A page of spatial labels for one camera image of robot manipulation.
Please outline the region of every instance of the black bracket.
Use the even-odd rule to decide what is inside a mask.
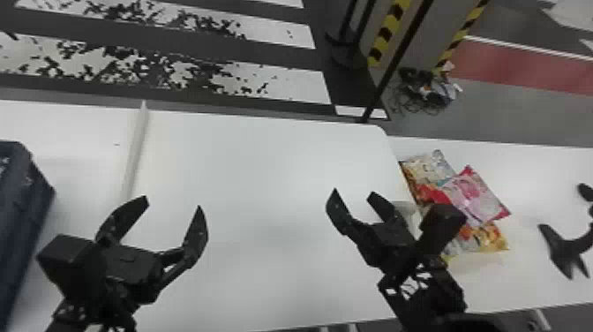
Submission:
[[[354,42],[354,33],[350,30],[350,21],[352,20],[352,16],[354,16],[354,10],[357,4],[358,0],[350,0],[340,26],[331,26],[326,30],[326,39],[330,44],[334,46],[352,45]]]
[[[593,202],[593,188],[590,185],[579,184],[576,187],[581,197],[587,202]],[[593,205],[589,208],[589,215],[593,218]]]
[[[537,226],[544,235],[550,248],[550,258],[554,265],[568,278],[573,279],[573,265],[589,278],[589,270],[581,258],[581,253],[593,246],[593,223],[589,224],[589,231],[580,238],[565,240],[548,224]]]

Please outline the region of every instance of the red floor marking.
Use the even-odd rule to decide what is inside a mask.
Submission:
[[[451,76],[483,82],[593,95],[593,62],[464,41]]]

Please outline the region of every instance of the robotic arm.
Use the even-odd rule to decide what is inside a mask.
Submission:
[[[501,331],[494,319],[464,313],[463,290],[440,258],[466,216],[451,205],[434,205],[420,224],[418,240],[410,233],[400,212],[375,192],[367,198],[381,223],[367,224],[354,218],[334,189],[326,212],[335,228],[358,247],[364,261],[384,276],[379,292],[408,332]],[[409,286],[408,281],[417,284]]]
[[[133,314],[152,304],[160,292],[192,268],[208,241],[206,218],[198,207],[178,248],[154,253],[120,240],[148,208],[146,196],[123,204],[99,228],[94,241],[58,235],[37,255],[48,279],[64,300],[47,331],[136,331]]]

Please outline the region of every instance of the floor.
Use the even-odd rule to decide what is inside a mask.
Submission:
[[[437,116],[371,122],[390,135],[593,147],[593,11],[568,1],[590,3],[491,0],[453,57],[461,97]],[[2,2],[0,98],[133,108],[145,99],[151,109],[338,122],[352,121],[339,107],[370,98],[370,75],[335,66],[324,42],[343,0],[168,3]],[[591,308],[544,311],[563,331],[585,331]],[[499,317],[527,331],[527,313]],[[393,320],[357,328],[399,330]]]
[[[0,86],[331,116],[373,90],[367,71],[332,62],[326,13],[339,11],[328,1],[0,6]]]

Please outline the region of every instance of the gray floor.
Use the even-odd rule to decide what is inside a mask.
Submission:
[[[393,115],[390,135],[593,147],[593,97],[456,80],[464,93],[436,117]]]
[[[470,33],[542,49],[593,55],[593,50],[579,41],[593,40],[593,32],[560,26],[541,11],[541,8],[552,8],[552,2],[559,1],[550,1],[546,6],[545,2],[537,0],[492,0]]]
[[[375,120],[389,135],[449,140],[482,140],[537,145],[593,147],[593,97],[526,87],[457,80],[464,93],[436,117],[424,113],[392,114]],[[37,100],[138,107],[140,100],[90,94],[0,88],[0,99]],[[350,117],[323,117],[263,109],[231,109],[178,102],[148,101],[150,109],[286,117],[352,122]]]
[[[552,331],[561,332],[586,332],[593,326],[593,305],[562,306],[545,308],[542,310],[545,318],[552,327]],[[529,311],[514,311],[493,314],[506,332],[533,332],[529,324],[533,316]],[[275,332],[323,332],[320,328],[299,328]],[[328,327],[327,332],[352,332],[348,325],[335,325]],[[356,324],[357,332],[399,332],[402,326],[397,320],[367,321]]]

